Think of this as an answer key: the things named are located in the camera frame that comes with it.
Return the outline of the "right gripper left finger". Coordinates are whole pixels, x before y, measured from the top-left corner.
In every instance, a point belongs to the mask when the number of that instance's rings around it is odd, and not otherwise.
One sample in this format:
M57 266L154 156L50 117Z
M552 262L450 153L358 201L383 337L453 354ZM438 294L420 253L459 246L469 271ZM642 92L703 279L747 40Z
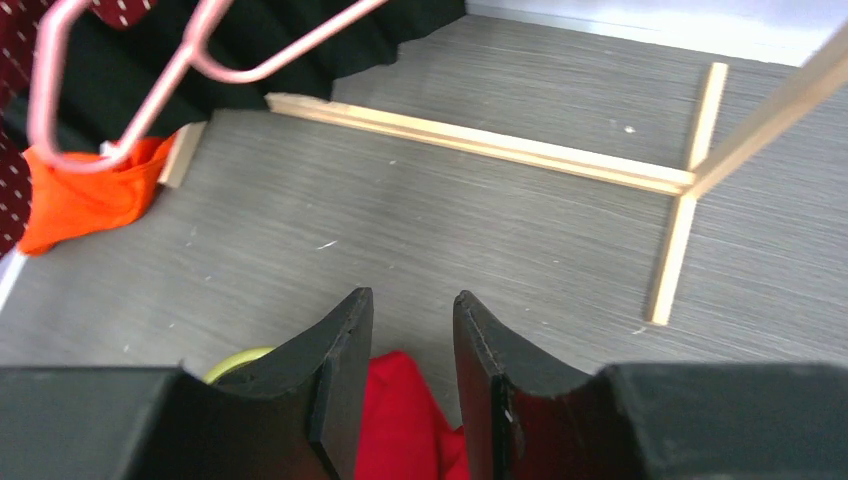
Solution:
M206 383L180 367L5 367L5 479L350 479L373 294Z

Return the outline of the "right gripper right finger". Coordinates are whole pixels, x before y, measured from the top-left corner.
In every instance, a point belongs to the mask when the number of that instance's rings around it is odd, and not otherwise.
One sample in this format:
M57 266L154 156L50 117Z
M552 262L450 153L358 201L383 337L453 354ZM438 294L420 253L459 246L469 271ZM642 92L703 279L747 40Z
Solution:
M822 363L616 363L585 373L473 293L453 343L474 479L843 479L847 371Z

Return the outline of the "plain red garment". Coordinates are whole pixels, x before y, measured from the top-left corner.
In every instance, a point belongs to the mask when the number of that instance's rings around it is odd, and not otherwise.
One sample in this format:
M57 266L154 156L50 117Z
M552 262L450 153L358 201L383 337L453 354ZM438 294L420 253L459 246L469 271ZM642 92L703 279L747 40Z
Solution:
M451 427L404 352L369 362L355 478L470 478L463 428Z

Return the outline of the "black garment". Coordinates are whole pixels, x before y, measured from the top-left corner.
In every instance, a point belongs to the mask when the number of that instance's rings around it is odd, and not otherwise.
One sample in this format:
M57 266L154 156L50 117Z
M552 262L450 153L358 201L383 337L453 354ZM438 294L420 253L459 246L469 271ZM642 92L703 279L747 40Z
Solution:
M345 8L342 1L236 1L211 34L210 56L254 67ZM192 1L95 1L74 24L57 120L66 152L119 137L164 69L195 9ZM151 127L166 136L217 109L261 109L271 92L329 98L335 80L397 59L399 46L462 18L462 1L391 0L264 80L218 83L191 71ZM26 139L29 87L9 109Z

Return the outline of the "pink hanger of dotted garment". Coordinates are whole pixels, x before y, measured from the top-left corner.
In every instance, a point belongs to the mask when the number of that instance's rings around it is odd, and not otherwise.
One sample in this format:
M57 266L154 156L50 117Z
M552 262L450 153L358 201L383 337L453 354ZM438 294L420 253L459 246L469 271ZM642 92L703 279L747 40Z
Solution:
M209 37L229 10L231 3L200 1L187 23L179 47L118 142L100 159L78 162L58 149L55 123L67 40L71 27L90 3L57 1L39 23L30 82L27 137L40 158L54 168L86 174L110 169L127 159L134 145L148 132L189 69L193 68L205 77L221 83L246 84L263 80L384 4L383 0L359 0L258 66L249 70L233 70L213 60L207 49Z

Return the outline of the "dark red polka dot garment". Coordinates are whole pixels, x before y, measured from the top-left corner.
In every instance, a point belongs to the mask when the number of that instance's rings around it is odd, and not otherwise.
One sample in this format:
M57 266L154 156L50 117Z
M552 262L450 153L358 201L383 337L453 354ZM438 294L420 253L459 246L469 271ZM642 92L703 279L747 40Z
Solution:
M30 149L9 111L29 87L35 37L47 1L1 4L1 253L18 250L31 213L33 180L23 153Z

